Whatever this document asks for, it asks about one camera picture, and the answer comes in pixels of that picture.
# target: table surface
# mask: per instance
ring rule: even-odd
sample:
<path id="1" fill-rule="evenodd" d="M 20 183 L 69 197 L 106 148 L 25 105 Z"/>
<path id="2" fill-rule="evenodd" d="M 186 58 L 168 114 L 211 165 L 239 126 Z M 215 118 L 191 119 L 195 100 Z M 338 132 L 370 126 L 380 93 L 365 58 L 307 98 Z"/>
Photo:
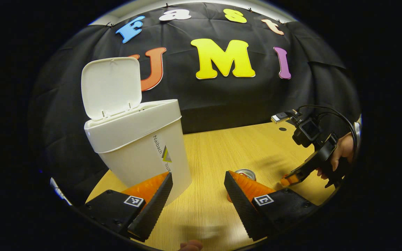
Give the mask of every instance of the table surface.
<path id="1" fill-rule="evenodd" d="M 291 138 L 294 130 L 293 125 L 281 122 L 184 135 L 192 184 L 163 208 L 144 244 L 175 251 L 181 242 L 197 239 L 203 243 L 203 251 L 209 251 L 233 250 L 255 243 L 226 198 L 225 172 L 247 168 L 261 184 L 282 189 L 280 178 L 314 151 L 313 146 L 304 148 L 295 144 Z M 334 191 L 334 186 L 325 189 L 326 183 L 313 172 L 291 189 L 319 205 Z M 121 192 L 127 187 L 109 170 L 87 201 L 107 189 Z"/>

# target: trash bin lid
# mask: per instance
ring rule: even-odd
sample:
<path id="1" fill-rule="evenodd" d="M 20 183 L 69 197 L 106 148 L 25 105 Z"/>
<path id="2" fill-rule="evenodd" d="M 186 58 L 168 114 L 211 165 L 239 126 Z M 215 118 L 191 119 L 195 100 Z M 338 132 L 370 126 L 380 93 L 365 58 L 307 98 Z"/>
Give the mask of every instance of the trash bin lid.
<path id="1" fill-rule="evenodd" d="M 93 120 L 136 108 L 142 100 L 139 61 L 119 57 L 89 62 L 81 87 L 83 106 Z"/>

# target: white wall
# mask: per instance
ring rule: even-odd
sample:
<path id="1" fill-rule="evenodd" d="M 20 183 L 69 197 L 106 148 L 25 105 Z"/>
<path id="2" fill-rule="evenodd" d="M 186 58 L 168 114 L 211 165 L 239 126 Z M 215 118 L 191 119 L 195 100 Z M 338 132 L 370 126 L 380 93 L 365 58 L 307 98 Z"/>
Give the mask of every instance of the white wall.
<path id="1" fill-rule="evenodd" d="M 136 16 L 140 13 L 164 7 L 166 3 L 168 3 L 169 5 L 175 5 L 179 3 L 196 2 L 223 3 L 225 5 L 233 5 L 244 9 L 252 8 L 252 11 L 255 11 L 272 19 L 279 19 L 280 22 L 289 22 L 296 20 L 288 13 L 285 13 L 284 11 L 279 10 L 274 5 L 261 0 L 136 0 L 118 7 L 117 9 L 109 12 L 107 15 L 102 16 L 96 21 L 92 22 L 91 24 L 105 25 L 109 21 L 111 21 L 111 24 L 117 24 L 118 22 Z"/>

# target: cable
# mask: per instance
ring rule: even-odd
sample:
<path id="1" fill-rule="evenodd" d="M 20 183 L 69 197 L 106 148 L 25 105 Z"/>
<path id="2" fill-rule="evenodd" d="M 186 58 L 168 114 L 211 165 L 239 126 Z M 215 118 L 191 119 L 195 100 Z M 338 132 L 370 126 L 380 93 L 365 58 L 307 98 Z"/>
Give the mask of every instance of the cable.
<path id="1" fill-rule="evenodd" d="M 331 115 L 338 116 L 339 118 L 343 119 L 348 124 L 348 126 L 350 127 L 351 135 L 353 136 L 353 160 L 356 159 L 356 148 L 358 146 L 358 142 L 357 142 L 357 138 L 356 138 L 356 131 L 355 131 L 354 127 L 353 127 L 353 124 L 351 124 L 351 122 L 348 121 L 348 119 L 345 116 L 343 116 L 340 112 L 334 110 L 333 108 L 330 108 L 330 107 L 327 107 L 327 106 L 321 106 L 321 105 L 302 105 L 302 106 L 299 106 L 299 108 L 297 108 L 297 111 L 300 111 L 300 108 L 302 108 L 302 107 L 329 109 L 329 110 L 334 111 L 335 113 L 324 112 L 324 113 L 318 114 L 317 116 L 319 116 L 321 114 L 323 114 L 323 115 L 331 114 Z"/>

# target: hand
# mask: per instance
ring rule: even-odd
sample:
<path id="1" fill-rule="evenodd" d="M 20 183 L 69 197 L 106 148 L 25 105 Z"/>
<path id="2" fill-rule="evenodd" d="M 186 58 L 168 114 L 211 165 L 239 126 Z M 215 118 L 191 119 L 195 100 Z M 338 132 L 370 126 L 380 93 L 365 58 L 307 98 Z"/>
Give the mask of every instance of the hand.
<path id="1" fill-rule="evenodd" d="M 335 151 L 332 154 L 330 163 L 333 167 L 333 172 L 338 168 L 339 159 L 341 157 L 347 158 L 348 162 L 351 163 L 353 160 L 353 137 L 351 133 L 347 133 L 345 136 L 338 140 Z M 322 169 L 319 167 L 317 170 L 317 176 L 321 176 L 322 179 L 327 179 L 328 177 L 322 173 Z"/>
<path id="2" fill-rule="evenodd" d="M 198 240 L 190 240 L 188 243 L 181 243 L 181 248 L 178 251 L 200 251 L 202 243 Z"/>

